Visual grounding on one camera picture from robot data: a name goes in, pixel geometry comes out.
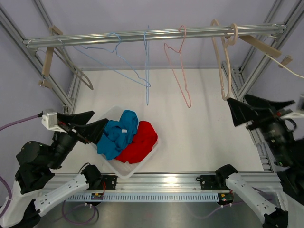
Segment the blue t shirt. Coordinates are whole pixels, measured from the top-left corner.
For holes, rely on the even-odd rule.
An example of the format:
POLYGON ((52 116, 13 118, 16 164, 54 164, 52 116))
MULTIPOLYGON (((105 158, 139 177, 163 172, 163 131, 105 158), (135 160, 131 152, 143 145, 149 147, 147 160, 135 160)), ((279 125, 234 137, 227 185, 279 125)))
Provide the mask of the blue t shirt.
POLYGON ((104 132, 97 143, 97 153, 107 160, 116 158, 133 141, 137 133, 138 117, 134 111, 124 110, 118 121, 108 121, 104 132))

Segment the red t shirt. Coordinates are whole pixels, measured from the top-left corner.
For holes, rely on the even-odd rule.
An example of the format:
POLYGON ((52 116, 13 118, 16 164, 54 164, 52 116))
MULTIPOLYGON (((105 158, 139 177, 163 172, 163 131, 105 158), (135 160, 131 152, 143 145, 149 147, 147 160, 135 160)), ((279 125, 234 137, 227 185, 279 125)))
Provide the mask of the red t shirt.
POLYGON ((133 141, 115 157, 115 160, 129 164, 140 163, 153 149, 158 135, 148 121, 140 121, 133 141))

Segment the pink wire hanger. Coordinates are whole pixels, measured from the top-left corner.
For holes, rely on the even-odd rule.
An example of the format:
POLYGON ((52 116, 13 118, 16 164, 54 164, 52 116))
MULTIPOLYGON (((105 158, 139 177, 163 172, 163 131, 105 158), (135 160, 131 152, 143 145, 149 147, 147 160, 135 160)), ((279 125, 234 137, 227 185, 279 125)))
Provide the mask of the pink wire hanger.
POLYGON ((184 69, 184 64, 183 64, 183 59, 182 59, 182 51, 183 51, 183 45, 185 43, 186 37, 187 37, 187 29, 186 26, 181 25, 178 29, 178 31, 181 33, 181 38, 182 41, 179 45, 178 48, 174 48, 171 45, 169 45, 168 43, 164 43, 163 44, 163 50, 164 53, 166 55, 166 58, 168 60, 170 69, 172 71, 172 74, 174 76, 174 79, 177 83, 177 86, 179 88, 179 91, 181 93, 181 96, 186 104, 187 108, 191 108, 192 107, 192 100, 191 100, 191 96, 190 96, 190 92, 188 90, 188 83, 187 83, 187 76, 186 76, 186 72, 184 69), (171 60, 171 56, 170 53, 174 53, 176 55, 178 55, 179 57, 179 62, 180 62, 180 74, 177 74, 177 69, 173 66, 173 62, 171 60))

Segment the blue wire hanger with shirt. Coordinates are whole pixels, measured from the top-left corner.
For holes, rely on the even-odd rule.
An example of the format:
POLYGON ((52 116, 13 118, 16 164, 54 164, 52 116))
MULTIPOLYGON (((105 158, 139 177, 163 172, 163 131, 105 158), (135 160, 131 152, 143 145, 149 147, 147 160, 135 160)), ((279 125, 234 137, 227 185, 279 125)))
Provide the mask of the blue wire hanger with shirt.
POLYGON ((147 34, 150 30, 148 26, 148 30, 144 33, 144 48, 145 48, 145 81, 146 81, 146 105, 149 105, 149 89, 151 87, 150 84, 150 43, 147 40, 147 34))

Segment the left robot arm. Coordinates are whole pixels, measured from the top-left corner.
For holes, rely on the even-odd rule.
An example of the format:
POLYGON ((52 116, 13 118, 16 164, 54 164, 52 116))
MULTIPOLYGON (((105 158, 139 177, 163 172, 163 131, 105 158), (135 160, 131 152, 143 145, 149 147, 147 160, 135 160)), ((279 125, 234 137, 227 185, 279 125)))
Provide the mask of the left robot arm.
POLYGON ((27 118, 41 118, 43 126, 54 132, 53 142, 47 145, 29 141, 17 154, 19 168, 13 187, 8 191, 9 195, 0 209, 2 228, 32 228, 67 198, 80 191, 96 190, 101 186, 102 174, 95 165, 89 164, 66 184, 47 194, 40 194, 55 176, 52 171, 62 167, 63 161, 77 142, 98 143, 108 119, 90 123, 89 120, 94 114, 94 111, 60 114, 48 109, 27 118))

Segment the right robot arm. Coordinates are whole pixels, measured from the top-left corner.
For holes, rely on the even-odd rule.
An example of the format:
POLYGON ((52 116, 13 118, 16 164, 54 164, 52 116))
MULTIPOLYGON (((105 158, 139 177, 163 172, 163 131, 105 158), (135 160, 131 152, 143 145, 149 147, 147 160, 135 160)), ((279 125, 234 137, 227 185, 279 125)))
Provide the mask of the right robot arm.
POLYGON ((293 100, 276 102, 254 95, 245 101, 227 99, 233 124, 258 129, 279 169, 274 173, 244 175, 227 164, 215 171, 215 184, 237 194, 256 214, 264 228, 304 226, 304 140, 295 139, 295 118, 304 116, 304 97, 295 111, 293 100))

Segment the wooden hanger left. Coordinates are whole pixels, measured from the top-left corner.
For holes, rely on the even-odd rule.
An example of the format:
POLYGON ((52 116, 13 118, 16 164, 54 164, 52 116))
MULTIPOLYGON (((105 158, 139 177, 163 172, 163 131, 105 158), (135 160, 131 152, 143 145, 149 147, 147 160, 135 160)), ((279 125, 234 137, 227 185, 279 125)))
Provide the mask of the wooden hanger left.
POLYGON ((39 86, 52 89, 53 85, 51 82, 49 82, 47 79, 50 76, 50 70, 51 70, 51 64, 53 60, 53 54, 55 54, 63 63, 66 65, 69 70, 82 82, 85 84, 89 89, 93 90, 93 84, 88 78, 88 76, 80 70, 74 62, 69 58, 69 56, 65 53, 64 49, 64 43, 61 41, 61 39, 57 38, 59 43, 61 44, 61 47, 47 47, 45 52, 45 58, 43 62, 42 72, 41 75, 43 77, 42 80, 39 80, 39 86))

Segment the wooden hanger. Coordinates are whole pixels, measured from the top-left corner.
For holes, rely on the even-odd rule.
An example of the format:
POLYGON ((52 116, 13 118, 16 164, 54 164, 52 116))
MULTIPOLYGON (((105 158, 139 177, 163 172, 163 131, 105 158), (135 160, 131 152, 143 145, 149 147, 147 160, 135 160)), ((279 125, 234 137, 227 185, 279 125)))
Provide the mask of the wooden hanger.
POLYGON ((51 64, 53 60, 53 54, 55 54, 63 63, 66 65, 69 70, 82 82, 85 84, 89 89, 93 90, 93 84, 88 78, 88 76, 80 70, 74 62, 69 58, 69 56, 65 53, 64 49, 64 43, 61 41, 61 39, 57 38, 59 43, 61 44, 61 47, 47 47, 45 52, 45 58, 43 62, 42 72, 41 75, 43 77, 42 80, 39 80, 39 86, 52 89, 53 85, 51 82, 49 82, 47 79, 50 76, 50 70, 51 70, 51 64))
POLYGON ((220 38, 221 43, 222 43, 222 47, 223 47, 223 50, 224 50, 224 55, 225 55, 225 58, 226 58, 226 63, 227 63, 227 66, 228 66, 228 91, 227 91, 227 93, 225 93, 224 76, 223 76, 222 69, 221 69, 221 57, 220 57, 220 54, 219 54, 217 42, 216 42, 216 39, 214 37, 211 38, 212 45, 213 45, 214 52, 215 52, 216 61, 217 61, 217 64, 218 64, 221 97, 224 101, 226 101, 228 98, 230 98, 230 93, 231 93, 231 88, 232 88, 232 85, 231 85, 232 84, 231 64, 230 64, 230 58, 229 58, 229 53, 228 53, 228 46, 235 45, 236 40, 238 38, 238 30, 237 30, 236 23, 232 23, 230 25, 230 28, 233 31, 233 35, 225 35, 225 36, 220 38))
POLYGON ((286 55, 282 59, 282 61, 279 62, 277 59, 282 56, 281 51, 250 35, 243 35, 239 36, 238 38, 255 47, 257 50, 261 51, 266 57, 277 63, 280 68, 287 70, 288 72, 297 77, 304 77, 303 75, 299 75, 287 67, 287 65, 293 61, 293 58, 290 55, 286 55))

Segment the wooden hanger far right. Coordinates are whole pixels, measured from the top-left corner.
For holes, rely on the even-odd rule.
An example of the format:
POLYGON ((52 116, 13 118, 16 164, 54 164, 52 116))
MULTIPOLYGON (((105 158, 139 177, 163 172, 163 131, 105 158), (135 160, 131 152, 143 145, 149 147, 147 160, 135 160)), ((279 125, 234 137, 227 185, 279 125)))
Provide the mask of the wooden hanger far right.
POLYGON ((277 63, 280 68, 287 70, 288 72, 297 77, 304 77, 303 75, 299 75, 287 67, 287 65, 293 61, 293 58, 290 55, 286 55, 282 59, 282 61, 279 62, 277 59, 282 56, 281 51, 250 35, 243 35, 239 36, 238 38, 255 47, 257 50, 261 51, 266 57, 277 63))

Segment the aluminium front rail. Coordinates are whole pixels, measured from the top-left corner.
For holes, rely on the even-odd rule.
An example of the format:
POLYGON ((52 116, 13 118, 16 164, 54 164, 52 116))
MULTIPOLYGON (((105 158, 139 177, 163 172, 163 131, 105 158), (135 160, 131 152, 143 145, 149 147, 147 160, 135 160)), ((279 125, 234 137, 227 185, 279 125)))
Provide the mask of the aluminium front rail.
MULTIPOLYGON (((135 173, 127 179, 104 173, 98 190, 106 186, 111 192, 199 192, 199 176, 213 176, 215 173, 135 173)), ((281 191, 282 186, 277 174, 272 172, 243 172, 242 179, 264 192, 281 191)))

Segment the metal hanging rail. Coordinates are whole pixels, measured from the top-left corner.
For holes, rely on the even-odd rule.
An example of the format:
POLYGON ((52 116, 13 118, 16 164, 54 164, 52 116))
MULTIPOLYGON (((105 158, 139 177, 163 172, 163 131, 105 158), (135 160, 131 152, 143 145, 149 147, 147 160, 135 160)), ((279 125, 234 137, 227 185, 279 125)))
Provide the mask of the metal hanging rail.
POLYGON ((161 29, 149 31, 127 31, 86 35, 56 35, 27 38, 23 44, 29 48, 67 47, 78 45, 107 44, 117 42, 139 42, 184 38, 237 37, 247 35, 281 35, 287 30, 284 24, 207 26, 186 29, 161 29))

